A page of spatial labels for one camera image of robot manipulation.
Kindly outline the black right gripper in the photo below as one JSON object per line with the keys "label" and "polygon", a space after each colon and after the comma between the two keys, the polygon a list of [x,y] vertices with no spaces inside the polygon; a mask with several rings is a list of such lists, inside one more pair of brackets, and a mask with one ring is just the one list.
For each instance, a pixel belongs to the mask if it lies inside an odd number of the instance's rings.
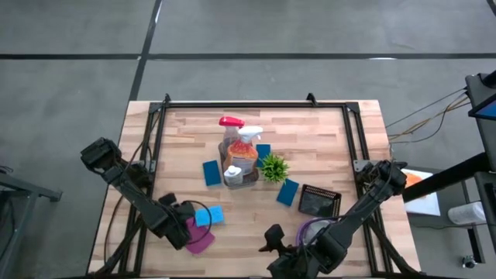
{"label": "black right gripper", "polygon": [[278,252],[278,258],[267,269],[272,277],[317,277],[326,270],[322,265],[322,254],[315,247],[298,248],[285,246],[283,229],[279,224],[272,225],[265,233],[266,244],[259,252]]}

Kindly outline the magenta cloth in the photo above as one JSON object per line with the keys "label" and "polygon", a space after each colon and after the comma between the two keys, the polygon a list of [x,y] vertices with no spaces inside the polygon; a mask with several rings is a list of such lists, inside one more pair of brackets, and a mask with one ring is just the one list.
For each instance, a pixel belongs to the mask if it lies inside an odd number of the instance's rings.
{"label": "magenta cloth", "polygon": [[186,249],[194,254],[199,255],[205,252],[215,241],[214,235],[208,231],[207,227],[197,227],[194,218],[189,218],[186,225],[191,239],[186,245]]}

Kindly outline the purple bucket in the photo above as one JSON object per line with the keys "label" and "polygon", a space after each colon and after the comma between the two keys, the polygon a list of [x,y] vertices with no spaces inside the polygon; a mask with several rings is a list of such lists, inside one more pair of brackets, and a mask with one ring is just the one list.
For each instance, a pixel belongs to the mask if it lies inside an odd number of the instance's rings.
{"label": "purple bucket", "polygon": [[300,246],[308,244],[316,233],[331,223],[332,220],[320,218],[313,218],[307,222],[304,222],[297,231],[295,245]]}

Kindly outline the light blue sponge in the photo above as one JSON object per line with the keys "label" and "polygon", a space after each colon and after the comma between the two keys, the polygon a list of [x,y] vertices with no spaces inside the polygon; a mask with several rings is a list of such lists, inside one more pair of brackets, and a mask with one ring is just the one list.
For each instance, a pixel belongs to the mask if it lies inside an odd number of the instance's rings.
{"label": "light blue sponge", "polygon": [[221,205],[201,208],[195,212],[195,224],[197,226],[209,226],[210,224],[224,223],[225,218]]}

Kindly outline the dark blue sponge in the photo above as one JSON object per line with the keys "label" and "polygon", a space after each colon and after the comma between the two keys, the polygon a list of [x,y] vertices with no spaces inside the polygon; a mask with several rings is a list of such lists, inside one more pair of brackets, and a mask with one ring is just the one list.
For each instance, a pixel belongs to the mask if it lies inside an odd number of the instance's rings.
{"label": "dark blue sponge", "polygon": [[294,197],[297,193],[299,183],[286,179],[281,186],[277,196],[277,201],[283,205],[291,207]]}
{"label": "dark blue sponge", "polygon": [[257,144],[256,150],[258,152],[257,167],[262,167],[264,158],[270,154],[270,144]]}
{"label": "dark blue sponge", "polygon": [[221,175],[219,172],[219,165],[216,160],[204,162],[202,166],[205,177],[205,184],[208,187],[222,183]]}

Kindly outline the black mesh basket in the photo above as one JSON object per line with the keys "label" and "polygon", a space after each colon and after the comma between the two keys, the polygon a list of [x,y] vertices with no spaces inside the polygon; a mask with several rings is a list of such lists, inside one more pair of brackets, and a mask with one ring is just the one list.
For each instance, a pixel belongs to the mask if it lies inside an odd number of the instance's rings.
{"label": "black mesh basket", "polygon": [[340,193],[304,184],[298,211],[314,217],[336,217],[340,212]]}

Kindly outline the green plant white pot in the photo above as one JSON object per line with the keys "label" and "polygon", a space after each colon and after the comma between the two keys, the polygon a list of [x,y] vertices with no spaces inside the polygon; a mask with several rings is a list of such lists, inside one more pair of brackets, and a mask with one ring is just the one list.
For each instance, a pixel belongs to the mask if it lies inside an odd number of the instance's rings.
{"label": "green plant white pot", "polygon": [[269,153],[260,162],[260,170],[265,181],[278,183],[288,177],[289,166],[283,157]]}

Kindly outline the orange spray bottle white trigger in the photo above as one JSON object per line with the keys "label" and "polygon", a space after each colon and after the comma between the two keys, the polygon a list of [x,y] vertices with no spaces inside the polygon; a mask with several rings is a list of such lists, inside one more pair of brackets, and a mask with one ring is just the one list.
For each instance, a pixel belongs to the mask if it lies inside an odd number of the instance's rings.
{"label": "orange spray bottle white trigger", "polygon": [[254,137],[260,139],[263,130],[260,126],[244,126],[239,129],[239,139],[227,148],[224,167],[238,167],[243,175],[253,173],[257,165],[258,152],[252,141]]}

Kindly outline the clear spray bottle red trigger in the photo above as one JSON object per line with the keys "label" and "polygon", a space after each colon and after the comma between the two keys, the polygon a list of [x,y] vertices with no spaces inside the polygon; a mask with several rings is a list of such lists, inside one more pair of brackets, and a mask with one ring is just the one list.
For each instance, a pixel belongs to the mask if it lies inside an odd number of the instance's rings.
{"label": "clear spray bottle red trigger", "polygon": [[239,139],[238,130],[245,126],[245,122],[232,116],[223,116],[219,120],[219,125],[225,128],[220,151],[222,155],[226,155],[228,147]]}

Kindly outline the orange object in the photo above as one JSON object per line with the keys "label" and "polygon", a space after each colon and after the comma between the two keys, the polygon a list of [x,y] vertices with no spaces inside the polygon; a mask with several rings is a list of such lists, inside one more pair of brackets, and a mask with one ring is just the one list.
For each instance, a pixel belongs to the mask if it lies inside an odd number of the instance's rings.
{"label": "orange object", "polygon": [[405,171],[406,175],[406,188],[411,187],[414,184],[419,183],[422,181],[425,177],[425,175],[422,172],[417,172],[417,171]]}

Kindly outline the white paper sheet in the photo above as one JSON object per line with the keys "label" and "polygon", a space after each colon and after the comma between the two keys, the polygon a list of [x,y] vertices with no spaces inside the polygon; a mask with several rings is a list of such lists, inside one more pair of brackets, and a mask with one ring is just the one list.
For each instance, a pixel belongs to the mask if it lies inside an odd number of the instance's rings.
{"label": "white paper sheet", "polygon": [[[432,176],[432,173],[429,173],[429,172],[424,172],[424,171],[419,171],[419,170],[410,170],[407,168],[404,168],[401,171],[403,173],[405,171],[422,172],[425,175],[424,179]],[[439,200],[438,200],[437,194],[435,192],[432,194],[429,194],[429,195],[424,195],[421,198],[417,198],[413,201],[406,202],[405,203],[405,211],[407,213],[413,213],[413,214],[441,216],[440,208],[439,208]]]}

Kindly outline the grey metal stand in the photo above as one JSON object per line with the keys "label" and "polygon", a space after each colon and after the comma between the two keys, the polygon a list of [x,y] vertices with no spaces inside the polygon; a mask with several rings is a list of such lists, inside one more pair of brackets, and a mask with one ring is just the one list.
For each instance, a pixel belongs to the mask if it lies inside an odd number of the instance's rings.
{"label": "grey metal stand", "polygon": [[[48,188],[38,186],[27,181],[15,178],[0,171],[0,186],[8,188],[8,191],[0,191],[0,201],[2,195],[5,196],[5,203],[11,208],[12,233],[5,244],[4,250],[0,253],[0,279],[7,279],[14,267],[22,239],[26,233],[29,221],[34,213],[34,206],[40,197],[48,198],[51,202],[58,202],[61,198],[61,191],[53,191]],[[19,197],[26,200],[24,207],[16,217],[13,207],[13,198]]]}

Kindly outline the white roll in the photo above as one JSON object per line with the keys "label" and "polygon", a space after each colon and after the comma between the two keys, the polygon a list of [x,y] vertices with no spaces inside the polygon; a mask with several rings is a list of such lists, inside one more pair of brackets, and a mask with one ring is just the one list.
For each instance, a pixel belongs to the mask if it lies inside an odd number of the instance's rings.
{"label": "white roll", "polygon": [[480,201],[451,208],[447,212],[449,220],[456,225],[470,225],[486,222],[484,208]]}

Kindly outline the blue screen monitor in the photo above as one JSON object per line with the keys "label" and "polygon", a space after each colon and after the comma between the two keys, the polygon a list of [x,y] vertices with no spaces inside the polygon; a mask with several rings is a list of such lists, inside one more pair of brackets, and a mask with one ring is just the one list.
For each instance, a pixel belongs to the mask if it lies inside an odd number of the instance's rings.
{"label": "blue screen monitor", "polygon": [[469,117],[496,121],[496,93],[468,112]]}

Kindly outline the black equipment cart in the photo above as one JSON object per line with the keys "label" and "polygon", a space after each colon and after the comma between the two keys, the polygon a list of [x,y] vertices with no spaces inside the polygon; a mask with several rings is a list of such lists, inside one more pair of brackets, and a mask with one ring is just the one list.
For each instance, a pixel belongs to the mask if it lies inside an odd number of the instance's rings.
{"label": "black equipment cart", "polygon": [[[496,93],[496,71],[465,77],[467,94],[472,108]],[[484,152],[496,160],[496,121],[476,119]],[[496,171],[477,172],[474,175],[480,201],[484,208],[487,228],[496,254]]]}

